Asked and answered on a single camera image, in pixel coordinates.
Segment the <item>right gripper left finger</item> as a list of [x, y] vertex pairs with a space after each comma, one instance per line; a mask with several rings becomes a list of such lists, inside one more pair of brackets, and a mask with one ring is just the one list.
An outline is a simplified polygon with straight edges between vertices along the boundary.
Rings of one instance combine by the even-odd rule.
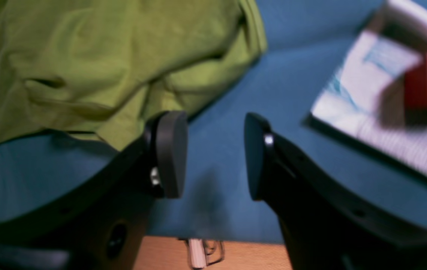
[[0, 270], [131, 270], [156, 198], [180, 198], [184, 111], [150, 118], [140, 138], [86, 183], [0, 223]]

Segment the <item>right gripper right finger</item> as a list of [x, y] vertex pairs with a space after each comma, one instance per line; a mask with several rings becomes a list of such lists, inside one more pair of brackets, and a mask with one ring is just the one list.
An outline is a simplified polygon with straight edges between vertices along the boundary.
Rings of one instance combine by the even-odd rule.
[[295, 270], [427, 270], [427, 228], [352, 193], [263, 116], [244, 120], [250, 195], [276, 213]]

